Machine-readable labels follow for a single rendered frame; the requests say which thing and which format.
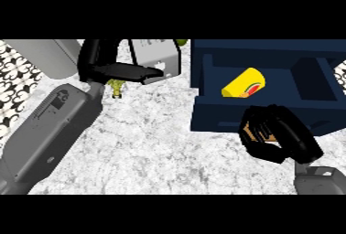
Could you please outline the pale grey box appliance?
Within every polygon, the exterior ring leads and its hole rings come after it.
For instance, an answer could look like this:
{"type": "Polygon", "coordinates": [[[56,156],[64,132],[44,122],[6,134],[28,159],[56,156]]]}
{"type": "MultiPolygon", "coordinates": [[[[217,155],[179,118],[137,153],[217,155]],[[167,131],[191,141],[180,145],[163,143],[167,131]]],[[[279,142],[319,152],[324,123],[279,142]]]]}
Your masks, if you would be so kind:
{"type": "Polygon", "coordinates": [[[180,47],[174,39],[130,39],[129,45],[133,64],[164,72],[161,77],[148,78],[145,84],[180,75],[180,47]]]}

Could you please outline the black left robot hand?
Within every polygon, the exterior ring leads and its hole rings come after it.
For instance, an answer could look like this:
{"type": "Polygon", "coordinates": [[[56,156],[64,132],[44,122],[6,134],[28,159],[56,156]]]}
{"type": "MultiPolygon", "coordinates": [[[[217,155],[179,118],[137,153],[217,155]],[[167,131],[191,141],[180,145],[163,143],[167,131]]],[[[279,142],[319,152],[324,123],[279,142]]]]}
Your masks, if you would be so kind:
{"type": "Polygon", "coordinates": [[[117,62],[118,44],[120,39],[84,40],[77,59],[81,82],[99,82],[105,85],[109,80],[143,82],[164,76],[157,68],[117,62]]]}

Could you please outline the navy blue drawer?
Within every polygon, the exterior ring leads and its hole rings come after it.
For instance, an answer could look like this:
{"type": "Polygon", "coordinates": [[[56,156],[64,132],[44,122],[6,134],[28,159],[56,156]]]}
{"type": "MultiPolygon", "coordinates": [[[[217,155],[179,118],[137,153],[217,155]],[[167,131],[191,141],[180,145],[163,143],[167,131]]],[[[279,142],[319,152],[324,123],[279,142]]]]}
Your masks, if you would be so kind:
{"type": "Polygon", "coordinates": [[[337,101],[269,101],[232,98],[195,97],[191,130],[197,132],[237,133],[244,110],[250,106],[285,106],[315,136],[346,128],[346,97],[337,101]]]}
{"type": "Polygon", "coordinates": [[[268,63],[257,64],[254,68],[263,75],[265,87],[248,98],[223,97],[222,89],[248,68],[247,63],[220,67],[213,56],[205,55],[200,96],[216,104],[235,106],[278,104],[299,108],[339,108],[346,105],[346,95],[325,58],[300,58],[276,68],[268,63]]]}

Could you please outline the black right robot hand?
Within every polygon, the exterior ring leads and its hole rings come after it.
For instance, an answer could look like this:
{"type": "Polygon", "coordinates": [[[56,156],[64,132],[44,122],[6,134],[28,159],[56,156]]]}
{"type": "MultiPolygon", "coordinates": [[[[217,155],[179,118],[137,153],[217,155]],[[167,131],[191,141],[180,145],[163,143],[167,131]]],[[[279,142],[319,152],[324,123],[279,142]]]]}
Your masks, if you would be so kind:
{"type": "Polygon", "coordinates": [[[309,164],[322,157],[313,135],[284,106],[251,106],[244,111],[238,135],[248,154],[281,164],[291,158],[309,164]]]}

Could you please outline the yellow rounded pack, red print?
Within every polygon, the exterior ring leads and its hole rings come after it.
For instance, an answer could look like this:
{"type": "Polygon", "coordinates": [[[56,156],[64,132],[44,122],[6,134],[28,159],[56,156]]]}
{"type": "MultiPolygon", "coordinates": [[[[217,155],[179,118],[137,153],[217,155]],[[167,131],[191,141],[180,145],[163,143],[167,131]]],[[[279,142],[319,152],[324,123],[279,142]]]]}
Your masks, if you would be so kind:
{"type": "Polygon", "coordinates": [[[248,98],[266,85],[265,77],[254,68],[247,68],[234,81],[223,87],[225,98],[248,98]]]}

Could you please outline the navy blue cabinet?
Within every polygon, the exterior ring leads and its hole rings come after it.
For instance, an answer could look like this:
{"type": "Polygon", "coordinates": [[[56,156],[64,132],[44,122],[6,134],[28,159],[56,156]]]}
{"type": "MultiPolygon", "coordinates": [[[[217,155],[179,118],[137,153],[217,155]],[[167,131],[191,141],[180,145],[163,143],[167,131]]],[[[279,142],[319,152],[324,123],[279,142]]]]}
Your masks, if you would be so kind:
{"type": "Polygon", "coordinates": [[[327,58],[328,65],[334,68],[346,60],[346,39],[194,39],[191,41],[191,87],[197,88],[201,77],[203,55],[234,55],[238,59],[248,54],[274,54],[274,64],[293,56],[309,55],[313,58],[327,58]]]}

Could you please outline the navy blue drawer front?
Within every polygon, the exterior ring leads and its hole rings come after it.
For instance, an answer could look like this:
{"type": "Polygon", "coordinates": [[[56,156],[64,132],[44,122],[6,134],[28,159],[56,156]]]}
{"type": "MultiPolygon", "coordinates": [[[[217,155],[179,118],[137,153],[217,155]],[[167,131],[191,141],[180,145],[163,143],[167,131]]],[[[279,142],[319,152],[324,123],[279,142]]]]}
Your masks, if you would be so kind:
{"type": "Polygon", "coordinates": [[[197,132],[237,133],[244,110],[250,106],[285,106],[315,136],[346,128],[346,97],[337,101],[269,101],[232,98],[195,97],[191,130],[197,132]]]}

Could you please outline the small yellow-green vegetable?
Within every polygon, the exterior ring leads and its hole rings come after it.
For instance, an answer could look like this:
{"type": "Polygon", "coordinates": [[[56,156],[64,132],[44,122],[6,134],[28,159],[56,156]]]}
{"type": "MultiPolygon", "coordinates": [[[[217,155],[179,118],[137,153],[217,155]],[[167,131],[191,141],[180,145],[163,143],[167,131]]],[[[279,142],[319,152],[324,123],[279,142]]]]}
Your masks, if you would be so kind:
{"type": "Polygon", "coordinates": [[[109,80],[106,84],[112,88],[112,98],[121,98],[121,86],[126,83],[124,80],[109,80]]]}

